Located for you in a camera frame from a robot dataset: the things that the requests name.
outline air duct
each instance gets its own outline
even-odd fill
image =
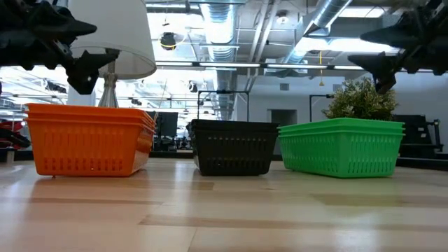
[[[207,43],[220,44],[222,46],[209,47],[210,60],[213,62],[232,62],[235,59],[235,48],[226,47],[234,40],[237,5],[224,3],[200,4],[205,21]],[[217,90],[235,91],[237,89],[236,73],[233,71],[216,71]],[[232,116],[233,104],[229,103],[229,97],[218,95],[218,105],[222,120],[229,120]]]
[[[330,31],[330,25],[336,20],[341,12],[351,3],[351,0],[319,0],[316,10],[310,16],[301,17],[296,31],[297,44],[283,59],[284,64],[299,64],[307,51],[301,50],[300,40],[303,36],[315,32],[318,35],[326,35]]]

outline robotic arm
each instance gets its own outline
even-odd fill
[[[402,49],[396,56],[384,52],[349,56],[349,61],[373,75],[379,94],[396,84],[395,73],[402,69],[409,74],[430,69],[442,75],[448,71],[448,0],[429,0],[425,6],[404,12],[397,24],[369,31],[360,38]]]
[[[92,93],[98,69],[116,60],[116,54],[72,56],[76,37],[96,32],[97,27],[76,20],[70,10],[37,0],[0,0],[0,67],[36,65],[66,69],[68,83],[81,95]]]

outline white lamp shade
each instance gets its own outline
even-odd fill
[[[153,45],[149,32],[146,5],[142,0],[70,0],[69,10],[80,21],[96,25],[98,30],[79,36],[71,50],[80,57],[89,53],[120,51],[115,61],[119,79],[144,78],[155,72]],[[104,66],[100,76],[108,72]]]

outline lamp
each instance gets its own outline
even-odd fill
[[[73,42],[73,56],[89,53],[117,54],[116,61],[99,70],[104,93],[99,106],[118,107],[118,79],[144,78],[155,65],[146,4],[142,0],[71,0],[69,10],[78,20],[98,27],[97,32]]]

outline metal frame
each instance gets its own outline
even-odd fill
[[[309,95],[309,122],[313,121],[313,97],[325,97],[327,99],[335,98],[333,94],[310,94]]]
[[[200,101],[201,101],[201,94],[202,93],[214,93],[217,95],[231,95],[231,94],[246,94],[247,96],[247,101],[246,101],[246,105],[247,105],[247,121],[249,121],[249,92],[248,91],[227,91],[227,90],[217,90],[217,91],[210,91],[210,90],[200,90],[197,91],[197,119],[199,119],[199,109],[200,109]]]
[[[435,119],[433,122],[426,122],[426,124],[434,127],[435,147],[439,150],[439,152],[443,152],[443,144],[440,142],[440,120]]]

